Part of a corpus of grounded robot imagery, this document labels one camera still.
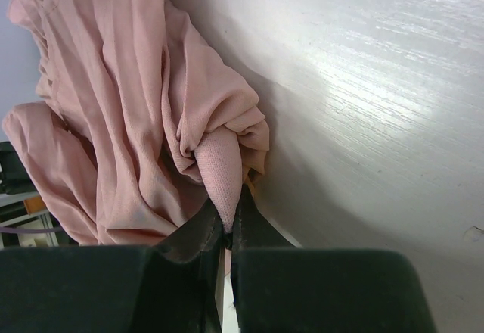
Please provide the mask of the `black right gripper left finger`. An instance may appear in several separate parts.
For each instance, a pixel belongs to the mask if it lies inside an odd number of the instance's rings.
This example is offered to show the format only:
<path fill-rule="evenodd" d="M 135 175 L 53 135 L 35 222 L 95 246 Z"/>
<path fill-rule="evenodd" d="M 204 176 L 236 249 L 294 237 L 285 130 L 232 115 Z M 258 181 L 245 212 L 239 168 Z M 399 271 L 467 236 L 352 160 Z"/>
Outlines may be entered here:
<path fill-rule="evenodd" d="M 211 202 L 154 246 L 1 252 L 3 332 L 219 332 L 223 228 Z"/>

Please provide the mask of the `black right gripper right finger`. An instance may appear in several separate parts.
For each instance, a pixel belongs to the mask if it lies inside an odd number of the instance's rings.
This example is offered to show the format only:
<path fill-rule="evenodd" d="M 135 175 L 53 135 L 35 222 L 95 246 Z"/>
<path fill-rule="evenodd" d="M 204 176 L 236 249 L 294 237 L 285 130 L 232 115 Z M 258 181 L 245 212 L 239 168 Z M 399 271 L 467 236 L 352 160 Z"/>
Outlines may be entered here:
<path fill-rule="evenodd" d="M 243 332 L 434 332 L 420 279 L 393 251 L 291 244 L 243 187 L 231 283 Z"/>

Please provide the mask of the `pink skirt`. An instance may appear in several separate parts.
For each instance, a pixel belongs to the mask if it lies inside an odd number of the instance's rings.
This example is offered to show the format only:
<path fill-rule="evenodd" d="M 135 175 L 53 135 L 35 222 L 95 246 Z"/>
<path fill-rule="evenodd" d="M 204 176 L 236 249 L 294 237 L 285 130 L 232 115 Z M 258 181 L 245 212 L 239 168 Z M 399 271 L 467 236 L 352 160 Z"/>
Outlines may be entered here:
<path fill-rule="evenodd" d="M 81 245 L 157 244 L 211 200 L 231 232 L 265 169 L 259 97 L 170 0 L 11 0 L 39 48 L 39 101 L 3 130 Z"/>

